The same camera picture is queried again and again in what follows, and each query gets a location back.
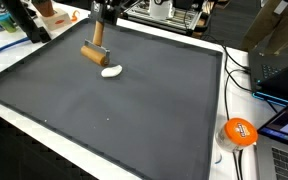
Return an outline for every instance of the equipment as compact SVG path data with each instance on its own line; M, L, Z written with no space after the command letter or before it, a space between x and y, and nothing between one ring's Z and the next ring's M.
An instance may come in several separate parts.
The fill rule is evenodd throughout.
M159 3L157 0L138 0L131 5L129 3L122 5L125 8L123 18L190 36L194 31L206 31L211 18L210 14L202 10L207 2L205 0L173 2L162 0ZM200 19L205 19L205 25L197 25Z
M251 86L255 98L286 106L288 104L288 56L261 56L249 53Z
M102 47L104 23L116 24L119 14L119 1L105 2L93 1L91 7L91 19L96 20L93 42L85 40L81 53L101 66L107 66L110 62L110 50Z
M5 8L12 15L12 19L26 33L32 43L46 43L51 40L44 27L38 28L31 16L25 10L20 0L1 0Z
M258 130L260 179L288 180L288 106Z

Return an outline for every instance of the desk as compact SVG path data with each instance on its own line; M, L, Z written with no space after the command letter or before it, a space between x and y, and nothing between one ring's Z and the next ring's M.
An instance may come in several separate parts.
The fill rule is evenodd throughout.
M73 12L76 8L69 6L64 6L60 4L55 4L55 7L60 7L66 10L69 14ZM81 12L81 17L86 17L88 12L84 10L79 10ZM193 39L190 37L185 37L182 35L177 35L171 32L164 30L151 28L148 26L140 25L137 23L129 22L126 20L119 19L118 26L127 27L130 29L142 31L145 33L153 34L156 36L161 36L168 39L173 39L176 41L186 42L191 45L200 46L216 51L223 51L222 47L215 45L213 43L208 43L198 39ZM67 30L68 27L61 28L55 32L51 33L51 37L54 38L59 34ZM25 34L21 31L18 31L14 36L9 37L8 34L0 33L0 46L8 42L20 39L24 37ZM36 49L42 47L43 44L29 44L19 45L12 49L9 49L3 53L0 53L0 71L11 66L15 62L19 61L23 57L27 56ZM247 65L247 54L235 49L228 48L230 55L240 62L243 65ZM233 63L228 63L229 69L236 69L237 66ZM249 88L248 77L246 75L235 74L236 80L242 86ZM225 117L225 108L224 108L224 83L226 79L226 74L222 71L221 80L220 80L220 94L218 102L218 113L217 113L217 123L215 129L219 129L226 121ZM256 127L260 127L264 124L274 112L270 107L261 101L253 99L250 94L244 92L243 90L238 89L232 81L228 85L228 108L231 117L242 117L248 119ZM5 119L10 124L19 128L26 134L35 138L37 141L43 143L50 149L54 150L61 156L67 158L72 163L78 165L86 172L92 174L98 179L139 179L133 174L121 169L120 167L110 163L109 161L95 155L94 153L84 149L83 147L67 140L66 138L44 128L38 123L24 117L2 105L0 105L0 117ZM223 159L221 163L214 164L217 160L219 154L222 154ZM254 180L257 179L256 175L256 161L255 161L255 152L253 147L248 147L245 149L243 154L243 175L245 180ZM210 179L221 179L221 180L232 180L236 179L234 161L231 153L224 152L221 150L214 140L213 143L213 154L212 154L212 164Z

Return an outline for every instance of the gray surface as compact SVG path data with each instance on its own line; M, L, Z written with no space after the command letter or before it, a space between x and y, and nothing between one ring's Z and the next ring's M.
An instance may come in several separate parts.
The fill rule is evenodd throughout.
M106 27L124 69L104 79L80 54L94 26L80 27L5 71L0 100L150 178L206 179L221 57Z

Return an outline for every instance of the computer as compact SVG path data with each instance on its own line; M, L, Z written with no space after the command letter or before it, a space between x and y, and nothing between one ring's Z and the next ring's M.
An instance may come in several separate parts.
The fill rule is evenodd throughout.
M288 56L249 53L251 90L255 98L281 106L288 105Z
M288 106L259 130L257 160L262 180L288 180Z

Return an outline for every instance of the orange object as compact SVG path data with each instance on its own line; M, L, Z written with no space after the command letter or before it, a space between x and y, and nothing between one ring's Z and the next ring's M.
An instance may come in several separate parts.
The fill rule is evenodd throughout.
M96 21L95 31L93 36L93 44L102 46L103 42L104 23Z
M106 64L106 57L104 54L95 51L92 48L89 48L87 46L83 46L81 48L81 53L82 55L84 55L85 57L91 59L93 62L95 62L96 64L100 65L100 66L107 66L108 64Z
M72 22L77 21L77 17L78 17L78 16L80 16L80 12L79 12L78 10L75 10L75 11L73 12L71 21L72 21Z
M241 150L256 142L257 138L256 128L241 118L230 119L216 135L218 145L229 152Z
M227 137L235 144L249 146L258 137L257 130L248 121L241 118L230 119L224 126Z
M61 20L56 21L55 24L61 24L61 23L63 23L63 22L64 22L64 20L61 19Z

